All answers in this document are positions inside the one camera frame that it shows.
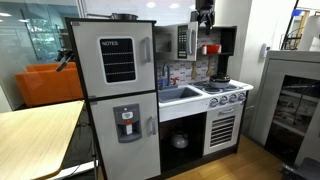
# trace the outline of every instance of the tile backsplash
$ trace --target tile backsplash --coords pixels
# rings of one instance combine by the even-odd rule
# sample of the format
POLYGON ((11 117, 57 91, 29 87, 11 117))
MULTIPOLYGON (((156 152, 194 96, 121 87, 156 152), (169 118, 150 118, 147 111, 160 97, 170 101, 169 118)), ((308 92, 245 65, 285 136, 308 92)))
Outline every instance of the tile backsplash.
MULTIPOLYGON (((212 70, 213 74, 216 73, 217 69, 217 62, 218 62, 218 56, 212 57, 212 70)), ((198 60, 196 61, 196 71, 197 71, 197 78, 192 80, 191 79, 191 72, 192 72, 192 63, 191 61, 157 61, 157 78, 159 79, 165 79, 166 76, 162 76, 162 66, 164 64, 168 64, 170 67, 170 76, 171 78, 179 77, 179 81, 177 84, 188 84, 192 82, 197 81, 205 81, 209 80, 209 77, 206 76, 207 70, 208 70, 208 56, 200 56, 198 57, 198 60)))

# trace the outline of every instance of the wooden floor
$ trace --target wooden floor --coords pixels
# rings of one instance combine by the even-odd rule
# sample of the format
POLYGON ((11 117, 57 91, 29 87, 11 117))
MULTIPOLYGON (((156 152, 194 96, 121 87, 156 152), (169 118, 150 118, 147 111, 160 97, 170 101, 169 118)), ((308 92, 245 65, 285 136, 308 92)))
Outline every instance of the wooden floor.
POLYGON ((282 162, 245 137, 237 154, 205 164, 169 180, 277 180, 282 162))

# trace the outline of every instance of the play kitchen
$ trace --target play kitchen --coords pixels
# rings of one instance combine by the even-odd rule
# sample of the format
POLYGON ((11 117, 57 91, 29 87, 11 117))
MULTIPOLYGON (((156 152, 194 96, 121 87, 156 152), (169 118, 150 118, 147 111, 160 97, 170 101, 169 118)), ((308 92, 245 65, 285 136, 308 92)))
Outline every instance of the play kitchen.
MULTIPOLYGON (((220 63, 233 54, 236 27, 212 29, 212 35, 218 34, 214 43, 222 46, 218 54, 201 55, 200 44, 213 41, 197 23, 191 23, 195 31, 186 26, 176 31, 191 33, 189 40, 181 37, 180 49, 175 47, 179 52, 154 54, 154 49, 168 48, 157 44, 154 24, 67 19, 99 162, 108 179, 169 177, 194 168, 193 162, 200 165, 222 157, 221 152, 237 151, 245 100, 253 87, 231 80, 225 75, 226 62, 220 63), (210 61, 216 55, 219 74, 208 69, 206 80, 179 86, 179 78, 170 82, 168 64, 161 69, 167 82, 157 89, 155 60, 162 61, 160 57, 196 61, 203 56, 210 61)), ((172 48, 177 43, 173 39, 172 48)))

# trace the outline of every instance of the oven vent grill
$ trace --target oven vent grill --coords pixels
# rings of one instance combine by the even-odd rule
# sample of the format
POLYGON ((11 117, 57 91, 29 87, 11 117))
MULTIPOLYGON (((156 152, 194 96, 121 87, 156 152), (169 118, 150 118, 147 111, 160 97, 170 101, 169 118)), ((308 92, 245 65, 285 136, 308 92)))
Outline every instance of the oven vent grill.
POLYGON ((235 116, 212 122, 210 147, 231 141, 235 116))

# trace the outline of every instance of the microwave door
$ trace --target microwave door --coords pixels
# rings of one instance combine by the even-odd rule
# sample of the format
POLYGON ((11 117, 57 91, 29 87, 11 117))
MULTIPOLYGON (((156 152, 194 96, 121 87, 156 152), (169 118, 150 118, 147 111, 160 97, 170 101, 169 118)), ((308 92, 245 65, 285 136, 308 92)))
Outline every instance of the microwave door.
POLYGON ((155 27, 157 59, 196 61, 198 22, 155 27))

